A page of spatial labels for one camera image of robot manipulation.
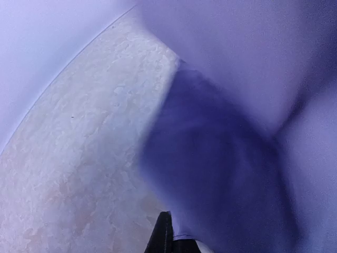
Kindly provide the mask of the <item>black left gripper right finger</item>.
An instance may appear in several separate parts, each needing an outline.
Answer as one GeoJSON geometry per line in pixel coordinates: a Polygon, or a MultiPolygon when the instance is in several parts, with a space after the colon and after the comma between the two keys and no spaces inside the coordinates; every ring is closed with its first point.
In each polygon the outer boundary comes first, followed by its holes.
{"type": "Polygon", "coordinates": [[[173,241],[172,253],[201,253],[201,251],[195,240],[182,239],[173,241]]]}

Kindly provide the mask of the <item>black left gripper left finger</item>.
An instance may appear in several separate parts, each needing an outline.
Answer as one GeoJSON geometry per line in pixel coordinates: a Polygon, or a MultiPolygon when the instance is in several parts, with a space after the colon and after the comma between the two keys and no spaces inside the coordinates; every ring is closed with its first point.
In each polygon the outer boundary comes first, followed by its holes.
{"type": "Polygon", "coordinates": [[[172,217],[169,211],[159,214],[145,253],[171,253],[173,245],[172,217]]]}

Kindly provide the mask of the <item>lilac folding umbrella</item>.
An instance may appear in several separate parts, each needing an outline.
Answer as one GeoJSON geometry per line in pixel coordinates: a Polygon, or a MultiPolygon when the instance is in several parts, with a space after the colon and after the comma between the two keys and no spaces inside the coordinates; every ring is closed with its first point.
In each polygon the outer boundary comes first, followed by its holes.
{"type": "Polygon", "coordinates": [[[336,252],[336,1],[138,6],[179,58],[139,156],[173,241],[336,252]]]}

